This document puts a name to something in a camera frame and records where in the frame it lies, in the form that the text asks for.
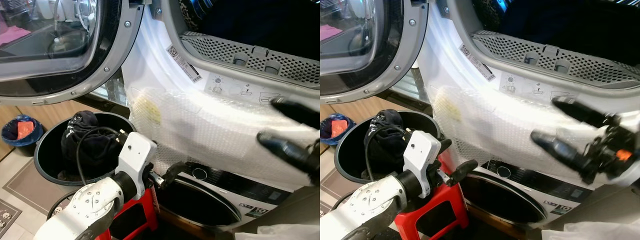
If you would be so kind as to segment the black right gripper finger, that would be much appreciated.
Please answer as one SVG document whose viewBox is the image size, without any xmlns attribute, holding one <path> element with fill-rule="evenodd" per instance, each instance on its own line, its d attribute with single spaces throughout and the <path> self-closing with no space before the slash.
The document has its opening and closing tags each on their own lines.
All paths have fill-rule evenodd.
<svg viewBox="0 0 640 240">
<path fill-rule="evenodd" d="M 555 135 L 537 130 L 531 132 L 531 140 L 558 162 L 577 172 L 583 183 L 594 183 L 596 164 L 585 154 L 580 153 L 576 147 L 571 146 Z"/>
<path fill-rule="evenodd" d="M 270 105 L 293 121 L 320 130 L 320 112 L 318 110 L 285 97 L 273 98 L 270 100 Z"/>
<path fill-rule="evenodd" d="M 615 113 L 599 112 L 574 98 L 556 96 L 551 99 L 551 103 L 566 115 L 576 119 L 576 121 L 586 123 L 595 128 L 617 124 L 617 115 Z"/>
<path fill-rule="evenodd" d="M 295 167 L 304 173 L 311 173 L 311 165 L 307 162 L 310 151 L 306 147 L 299 146 L 295 142 L 285 138 L 270 134 L 269 132 L 259 132 L 256 140 L 270 153 L 290 166 Z"/>
</svg>

